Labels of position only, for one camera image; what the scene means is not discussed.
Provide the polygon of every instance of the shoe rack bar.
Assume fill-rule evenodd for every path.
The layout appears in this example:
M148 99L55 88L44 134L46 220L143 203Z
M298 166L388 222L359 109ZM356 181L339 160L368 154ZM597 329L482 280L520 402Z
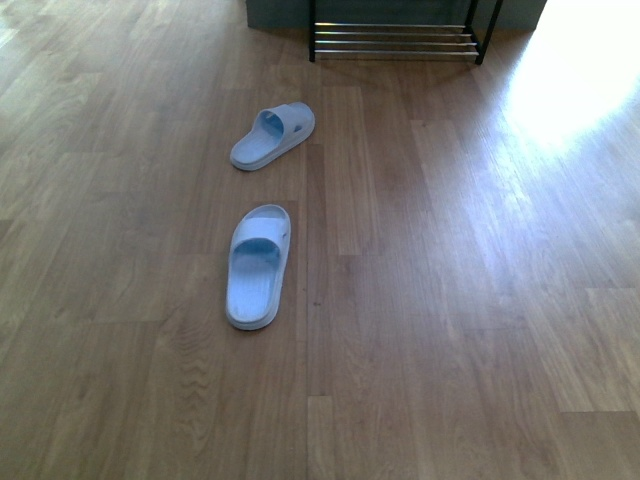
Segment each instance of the shoe rack bar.
M310 0L309 61L317 54L408 58L473 58L481 65L504 0L496 0L484 39L472 27L478 0L471 0L464 25L336 23L317 20L316 0Z

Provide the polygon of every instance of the hardwood flooring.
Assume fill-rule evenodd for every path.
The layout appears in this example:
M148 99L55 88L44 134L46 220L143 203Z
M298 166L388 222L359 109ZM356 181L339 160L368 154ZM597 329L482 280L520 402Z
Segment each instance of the hardwood flooring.
M571 2L476 67L311 64L241 0L0 0L0 478L639 478L637 42L564 30L637 7ZM300 100L310 139L235 170ZM289 264L240 332L263 203Z

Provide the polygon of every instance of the light blue slide sandal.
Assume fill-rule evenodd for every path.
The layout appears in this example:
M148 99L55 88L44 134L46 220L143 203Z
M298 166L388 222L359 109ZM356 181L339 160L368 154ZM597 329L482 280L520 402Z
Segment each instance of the light blue slide sandal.
M240 170L258 170L309 138L315 125L313 112L302 102L262 110L231 150L231 163Z
M258 207L240 221L229 253L227 318L231 325L257 330L273 321L290 241L291 220L278 205Z

